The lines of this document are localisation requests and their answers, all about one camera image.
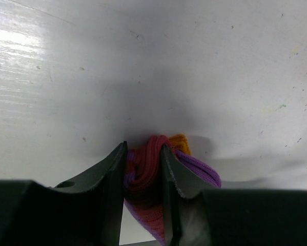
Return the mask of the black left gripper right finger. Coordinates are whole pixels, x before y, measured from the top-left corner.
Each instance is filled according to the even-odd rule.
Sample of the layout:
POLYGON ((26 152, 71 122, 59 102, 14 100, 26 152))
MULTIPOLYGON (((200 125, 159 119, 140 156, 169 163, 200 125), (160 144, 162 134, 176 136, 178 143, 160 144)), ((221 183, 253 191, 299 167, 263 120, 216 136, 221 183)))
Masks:
POLYGON ((218 189, 160 151, 166 245, 307 245, 307 191, 218 189))

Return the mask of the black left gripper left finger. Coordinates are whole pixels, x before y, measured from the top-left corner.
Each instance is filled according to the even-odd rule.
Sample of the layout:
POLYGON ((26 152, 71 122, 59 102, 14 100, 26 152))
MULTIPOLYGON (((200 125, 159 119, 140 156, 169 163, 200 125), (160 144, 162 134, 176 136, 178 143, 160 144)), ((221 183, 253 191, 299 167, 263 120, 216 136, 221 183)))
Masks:
POLYGON ((0 180, 0 245, 118 245, 127 150, 55 187, 0 180))

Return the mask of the maroon purple orange sock pair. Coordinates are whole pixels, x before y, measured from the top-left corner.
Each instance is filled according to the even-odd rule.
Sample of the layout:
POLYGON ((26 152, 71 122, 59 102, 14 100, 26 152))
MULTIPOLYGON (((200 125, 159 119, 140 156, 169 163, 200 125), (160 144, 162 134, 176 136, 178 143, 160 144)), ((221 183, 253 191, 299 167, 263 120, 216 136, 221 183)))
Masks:
POLYGON ((217 172, 192 157, 185 135, 153 135, 139 149, 128 151, 124 175, 125 205, 132 216, 159 242, 165 245, 162 210, 160 151, 168 146, 174 156, 204 182, 221 188, 217 172))

